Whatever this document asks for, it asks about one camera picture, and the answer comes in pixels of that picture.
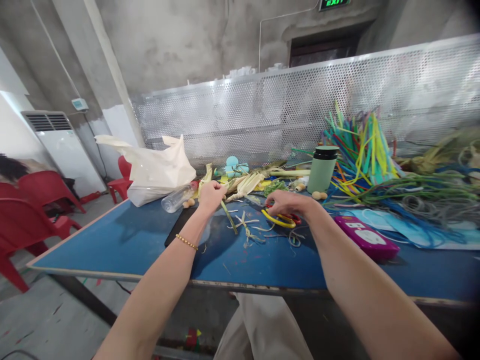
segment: beaded bracelet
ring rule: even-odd
[[[185,240],[183,237],[181,237],[179,234],[175,235],[177,238],[179,238],[180,240],[182,240],[185,244],[187,244],[188,246],[192,247],[195,249],[195,251],[198,251],[199,248],[195,245],[193,245],[190,241],[187,241]]]

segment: beige pants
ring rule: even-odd
[[[214,360],[312,359],[283,297],[235,293],[240,306],[221,337]]]

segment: air conditioner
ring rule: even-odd
[[[107,190],[69,119],[61,111],[22,111],[65,178],[75,179],[79,197]]]

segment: green bottle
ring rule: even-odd
[[[338,146],[328,145],[315,148],[315,154],[311,162],[310,179],[306,188],[310,194],[316,191],[325,193],[329,189],[337,162],[338,150]]]

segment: plastic bag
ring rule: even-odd
[[[127,194],[137,207],[171,193],[180,185],[191,182],[197,175],[185,154],[184,136],[180,139],[162,136],[165,150],[133,147],[110,135],[95,136],[97,144],[110,145],[131,164],[132,185]]]

